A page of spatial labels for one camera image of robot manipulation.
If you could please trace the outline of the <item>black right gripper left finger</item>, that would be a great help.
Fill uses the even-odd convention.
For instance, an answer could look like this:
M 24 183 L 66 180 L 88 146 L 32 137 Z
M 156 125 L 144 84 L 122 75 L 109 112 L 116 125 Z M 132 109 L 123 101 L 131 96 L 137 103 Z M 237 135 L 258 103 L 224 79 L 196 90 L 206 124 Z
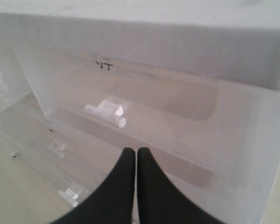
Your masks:
M 55 224 L 131 224 L 135 188 L 135 151 L 124 148 L 100 186 Z

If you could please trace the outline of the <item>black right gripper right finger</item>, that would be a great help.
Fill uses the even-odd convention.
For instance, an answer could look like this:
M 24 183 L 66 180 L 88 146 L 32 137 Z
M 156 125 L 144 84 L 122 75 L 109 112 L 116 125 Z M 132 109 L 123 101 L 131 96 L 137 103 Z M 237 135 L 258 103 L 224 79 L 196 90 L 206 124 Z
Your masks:
M 137 200 L 141 224 L 221 224 L 191 202 L 165 175 L 149 148 L 137 152 Z

